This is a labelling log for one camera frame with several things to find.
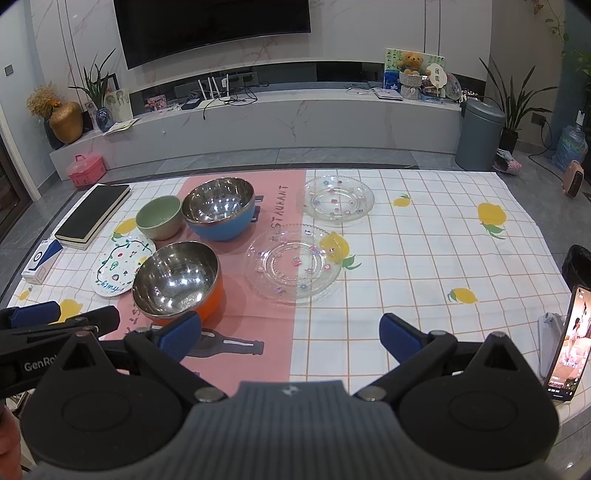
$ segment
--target wall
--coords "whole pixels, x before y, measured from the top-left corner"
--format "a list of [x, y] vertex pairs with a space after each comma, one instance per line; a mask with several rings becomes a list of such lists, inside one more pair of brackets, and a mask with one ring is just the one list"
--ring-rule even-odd
[[584, 107], [585, 85], [591, 80], [589, 76], [575, 70], [575, 58], [571, 54], [573, 50], [591, 54], [591, 20], [570, 2], [566, 7], [566, 31], [569, 34], [569, 41], [566, 43], [568, 54], [562, 64], [562, 80], [551, 123], [555, 144], [562, 129], [567, 125], [574, 125], [577, 111]]
[[[98, 54], [122, 87], [131, 92], [187, 76], [285, 61], [384, 62], [387, 47], [439, 53], [446, 68], [478, 79], [485, 70], [493, 0], [310, 0], [311, 34], [250, 38], [198, 48], [128, 70], [121, 49], [113, 0], [31, 0], [34, 35], [46, 81], [60, 93], [80, 84], [78, 66]], [[76, 55], [72, 49], [76, 46]]]
[[[34, 52], [26, 28], [28, 0], [18, 0], [0, 16], [0, 105], [18, 152], [33, 182], [40, 186], [55, 171], [43, 123], [27, 109], [27, 97], [43, 79], [35, 75]], [[8, 77], [4, 67], [12, 64]]]
[[[562, 17], [564, 15], [564, 0], [551, 1], [553, 10]], [[495, 59], [507, 89], [509, 89], [512, 75], [515, 88], [521, 88], [523, 80], [533, 65], [536, 65], [536, 68], [527, 84], [528, 90], [541, 89], [560, 83], [563, 43], [558, 36], [550, 33], [549, 24], [545, 22], [548, 17], [548, 6], [545, 6], [538, 15], [534, 15], [533, 4], [530, 1], [493, 1], [491, 57]], [[556, 92], [556, 90], [550, 90], [537, 95], [531, 101], [530, 106], [553, 110], [556, 103]], [[486, 94], [498, 98], [492, 82], [487, 82]], [[545, 113], [544, 115], [551, 122], [552, 114]], [[531, 114], [524, 117], [520, 128], [520, 140], [534, 145], [542, 145], [540, 127], [531, 123]]]

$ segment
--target lemon print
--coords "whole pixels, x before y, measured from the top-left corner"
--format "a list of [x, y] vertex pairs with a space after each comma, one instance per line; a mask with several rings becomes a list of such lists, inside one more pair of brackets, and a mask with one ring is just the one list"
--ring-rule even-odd
[[462, 303], [476, 303], [478, 301], [476, 296], [467, 288], [454, 288], [447, 294], [447, 298]]
[[410, 200], [411, 198], [406, 193], [404, 193], [396, 200], [394, 200], [392, 202], [392, 205], [394, 205], [395, 207], [407, 207], [410, 205]]
[[18, 299], [19, 300], [26, 300], [27, 298], [29, 298], [29, 294], [31, 293], [32, 289], [33, 289], [32, 287], [29, 287], [28, 289], [23, 290], [23, 292], [18, 296]]
[[62, 300], [60, 303], [61, 315], [59, 322], [63, 322], [70, 317], [78, 315], [82, 309], [82, 304], [72, 299]]
[[117, 240], [118, 238], [127, 235], [133, 229], [135, 229], [135, 218], [128, 218], [127, 220], [124, 220], [119, 225], [117, 225], [117, 228], [113, 231], [113, 240]]
[[335, 263], [341, 263], [347, 270], [354, 270], [361, 264], [353, 265], [355, 255], [348, 257], [349, 244], [347, 240], [336, 232], [331, 232], [320, 240], [320, 248], [328, 252], [329, 258]]
[[500, 206], [493, 205], [492, 203], [481, 203], [478, 206], [478, 219], [490, 236], [499, 240], [505, 239], [502, 236], [498, 236], [499, 233], [505, 231], [500, 225], [507, 220], [507, 215]]

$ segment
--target blue vase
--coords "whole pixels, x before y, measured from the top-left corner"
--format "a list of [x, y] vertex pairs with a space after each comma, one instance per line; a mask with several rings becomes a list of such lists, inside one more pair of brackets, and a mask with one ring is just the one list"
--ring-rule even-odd
[[98, 125], [101, 132], [106, 132], [114, 124], [113, 115], [107, 108], [103, 107], [96, 113], [96, 125]]

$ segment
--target green ceramic bowl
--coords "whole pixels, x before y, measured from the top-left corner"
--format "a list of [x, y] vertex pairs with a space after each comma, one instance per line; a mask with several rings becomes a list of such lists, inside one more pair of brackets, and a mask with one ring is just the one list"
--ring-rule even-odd
[[135, 216], [140, 232], [152, 240], [166, 240], [183, 225], [182, 202], [174, 195], [150, 200]]

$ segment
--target bowl rim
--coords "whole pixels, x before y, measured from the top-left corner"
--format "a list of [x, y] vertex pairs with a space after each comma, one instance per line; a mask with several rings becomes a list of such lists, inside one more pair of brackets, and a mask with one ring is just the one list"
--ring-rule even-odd
[[[221, 220], [210, 220], [208, 222], [201, 222], [199, 220], [194, 220], [192, 218], [189, 218], [185, 212], [184, 212], [184, 205], [185, 202], [187, 201], [187, 199], [191, 196], [191, 194], [193, 194], [193, 192], [195, 190], [197, 190], [198, 188], [203, 187], [204, 185], [207, 185], [210, 182], [213, 181], [219, 181], [219, 180], [242, 180], [245, 183], [247, 183], [248, 185], [250, 185], [251, 189], [252, 189], [252, 196], [251, 198], [248, 200], [248, 202], [246, 203], [246, 205], [244, 207], [242, 207], [240, 210], [238, 210], [236, 213], [233, 213], [231, 216], [227, 217], [227, 218], [223, 218]], [[227, 223], [231, 220], [235, 220], [236, 218], [240, 217], [241, 215], [244, 215], [244, 213], [246, 213], [249, 209], [249, 207], [251, 207], [254, 203], [255, 203], [255, 199], [256, 199], [256, 195], [255, 195], [255, 188], [252, 185], [252, 183], [250, 183], [248, 180], [242, 179], [240, 177], [221, 177], [218, 179], [213, 179], [213, 180], [208, 180], [200, 185], [197, 185], [193, 190], [191, 190], [183, 199], [183, 202], [181, 204], [181, 213], [183, 214], [183, 218], [185, 219], [185, 221], [187, 223], [191, 223], [193, 225], [197, 225], [197, 226], [218, 226], [218, 225], [223, 225], [224, 223]]]
[[[176, 210], [176, 212], [174, 212], [174, 214], [172, 214], [172, 215], [170, 216], [170, 218], [169, 218], [169, 219], [165, 220], [164, 222], [158, 223], [157, 225], [151, 225], [151, 226], [144, 226], [144, 225], [140, 225], [140, 224], [138, 223], [138, 216], [139, 216], [140, 212], [141, 212], [142, 210], [144, 210], [144, 209], [145, 209], [145, 208], [146, 208], [146, 207], [147, 207], [147, 206], [148, 206], [150, 203], [152, 203], [152, 202], [156, 202], [157, 200], [160, 200], [160, 199], [163, 199], [163, 198], [168, 198], [168, 197], [173, 197], [173, 198], [175, 198], [175, 199], [177, 199], [177, 200], [178, 200], [178, 207], [177, 207], [177, 210]], [[135, 224], [136, 224], [136, 226], [137, 226], [138, 228], [143, 228], [143, 229], [151, 229], [151, 228], [157, 228], [157, 227], [159, 227], [159, 226], [163, 226], [163, 225], [165, 225], [166, 223], [168, 223], [170, 220], [174, 220], [174, 217], [176, 217], [176, 216], [178, 215], [178, 213], [179, 213], [179, 211], [181, 210], [181, 207], [182, 207], [182, 206], [183, 206], [183, 201], [182, 201], [180, 198], [178, 198], [176, 195], [161, 195], [160, 197], [156, 197], [156, 198], [154, 198], [154, 199], [150, 200], [148, 203], [146, 203], [146, 204], [145, 204], [145, 205], [144, 205], [142, 208], [140, 208], [140, 209], [138, 210], [138, 213], [136, 213], [136, 214], [135, 214]]]
[[[139, 271], [142, 269], [142, 267], [148, 262], [148, 260], [150, 260], [150, 258], [152, 258], [154, 255], [156, 255], [158, 252], [160, 252], [161, 250], [164, 250], [168, 247], [171, 247], [173, 245], [177, 245], [177, 244], [200, 244], [203, 245], [204, 247], [208, 248], [211, 250], [211, 252], [213, 253], [213, 255], [215, 256], [215, 259], [217, 261], [217, 271], [216, 271], [216, 276], [213, 279], [212, 285], [211, 287], [209, 287], [208, 291], [206, 292], [206, 294], [203, 296], [203, 298], [201, 300], [199, 300], [197, 303], [193, 304], [192, 306], [186, 308], [185, 310], [183, 310], [182, 312], [178, 312], [178, 313], [169, 313], [169, 314], [153, 314], [153, 313], [149, 313], [146, 312], [142, 307], [140, 307], [138, 305], [138, 303], [135, 301], [135, 280], [138, 278], [138, 274]], [[195, 312], [197, 307], [199, 307], [203, 302], [205, 302], [205, 300], [207, 300], [207, 298], [209, 297], [209, 294], [211, 292], [214, 291], [214, 289], [217, 288], [218, 284], [220, 283], [220, 279], [222, 278], [222, 264], [220, 262], [220, 258], [217, 255], [217, 253], [215, 253], [215, 250], [213, 248], [211, 248], [209, 245], [204, 244], [203, 242], [197, 242], [195, 240], [183, 240], [180, 242], [173, 242], [171, 244], [168, 245], [164, 245], [162, 248], [159, 248], [158, 250], [156, 250], [152, 255], [150, 255], [145, 261], [144, 263], [142, 263], [139, 266], [139, 269], [137, 271], [137, 273], [135, 274], [134, 277], [134, 281], [131, 285], [131, 298], [134, 302], [134, 305], [144, 314], [146, 315], [146, 317], [153, 319], [153, 320], [174, 320], [175, 318], [178, 318], [179, 316], [181, 316], [183, 313], [188, 312], [188, 311], [193, 311]]]

